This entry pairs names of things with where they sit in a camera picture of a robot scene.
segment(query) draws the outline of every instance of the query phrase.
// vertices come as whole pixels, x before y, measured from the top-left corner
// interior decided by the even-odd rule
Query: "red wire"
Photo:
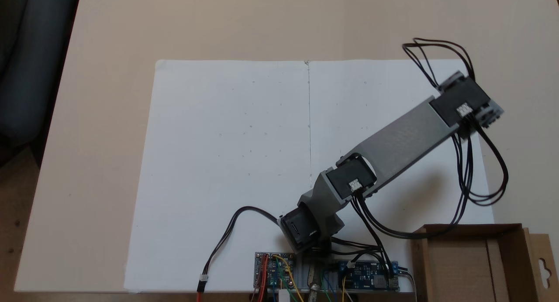
[[[264,299],[264,291],[267,290],[266,276],[268,274],[268,254],[265,255],[266,257],[262,258],[262,286],[260,287],[260,293],[258,294],[258,302],[262,302],[262,300]]]

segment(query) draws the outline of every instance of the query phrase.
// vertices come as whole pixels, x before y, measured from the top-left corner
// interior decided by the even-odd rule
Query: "table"
[[[414,36],[469,50],[505,109],[495,220],[551,233],[557,256],[558,18],[556,0],[80,0],[15,289],[124,291],[157,60],[404,59]]]

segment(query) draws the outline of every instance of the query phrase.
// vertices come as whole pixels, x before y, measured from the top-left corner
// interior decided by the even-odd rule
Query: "robotic arm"
[[[487,128],[503,114],[470,77],[455,73],[441,95],[417,107],[355,146],[322,171],[313,189],[278,224],[295,253],[329,239],[343,228],[336,215],[354,194],[369,197],[454,134],[466,139],[472,123]]]

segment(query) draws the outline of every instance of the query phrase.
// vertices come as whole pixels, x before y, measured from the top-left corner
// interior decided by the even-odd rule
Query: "microcontroller board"
[[[293,281],[287,272],[285,262],[273,256],[277,255],[287,261],[291,272],[295,273],[295,254],[293,253],[264,253],[256,252],[254,254],[254,282],[253,286],[256,288],[260,286],[262,280],[262,262],[267,261],[266,264],[266,286],[272,288],[293,288]]]
[[[346,290],[381,290],[396,291],[400,290],[398,282],[398,262],[392,262],[390,268],[394,272],[394,277],[386,276],[386,267],[377,261],[357,261],[355,268],[347,268],[348,261],[338,261],[338,282],[342,287],[345,276]]]

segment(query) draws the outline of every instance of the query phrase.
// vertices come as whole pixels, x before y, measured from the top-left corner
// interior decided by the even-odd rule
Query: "cardboard box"
[[[436,232],[446,225],[424,225]],[[559,282],[547,234],[521,224],[459,225],[411,242],[418,302],[551,302]],[[551,273],[545,288],[539,260]]]

